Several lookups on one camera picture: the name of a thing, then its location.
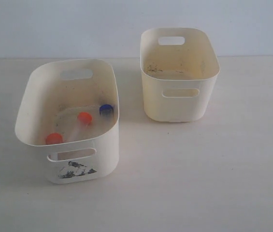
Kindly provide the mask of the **white bin with sticker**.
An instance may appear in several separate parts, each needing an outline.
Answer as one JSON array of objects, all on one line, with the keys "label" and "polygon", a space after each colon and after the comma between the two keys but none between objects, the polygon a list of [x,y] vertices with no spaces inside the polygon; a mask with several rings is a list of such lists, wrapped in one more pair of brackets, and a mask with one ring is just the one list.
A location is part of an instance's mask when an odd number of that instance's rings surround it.
[{"label": "white bin with sticker", "polygon": [[[100,116],[104,104],[113,106],[113,120]],[[80,112],[90,113],[92,122],[81,140],[66,142]],[[77,59],[38,67],[29,77],[14,130],[52,183],[109,175],[119,161],[119,97],[112,66],[100,59]],[[46,145],[45,138],[54,132],[63,143]],[[52,153],[58,160],[49,159]]]}]

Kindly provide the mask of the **blue-capped clear tube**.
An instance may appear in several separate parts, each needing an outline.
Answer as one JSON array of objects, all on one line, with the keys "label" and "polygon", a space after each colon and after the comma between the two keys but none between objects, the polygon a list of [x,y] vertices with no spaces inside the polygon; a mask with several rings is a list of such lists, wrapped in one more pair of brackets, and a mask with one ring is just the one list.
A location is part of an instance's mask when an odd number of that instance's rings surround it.
[{"label": "blue-capped clear tube", "polygon": [[105,120],[113,120],[114,108],[110,104],[104,104],[99,108],[99,114]]}]

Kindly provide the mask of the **cream plastic bin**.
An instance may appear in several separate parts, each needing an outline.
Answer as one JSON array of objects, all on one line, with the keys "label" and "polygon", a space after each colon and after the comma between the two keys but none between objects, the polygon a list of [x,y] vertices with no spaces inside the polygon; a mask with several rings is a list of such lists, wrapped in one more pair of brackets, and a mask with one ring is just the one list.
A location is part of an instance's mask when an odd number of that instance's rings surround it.
[{"label": "cream plastic bin", "polygon": [[203,117],[220,66],[211,42],[193,28],[155,28],[142,33],[140,66],[144,111],[159,122]]}]

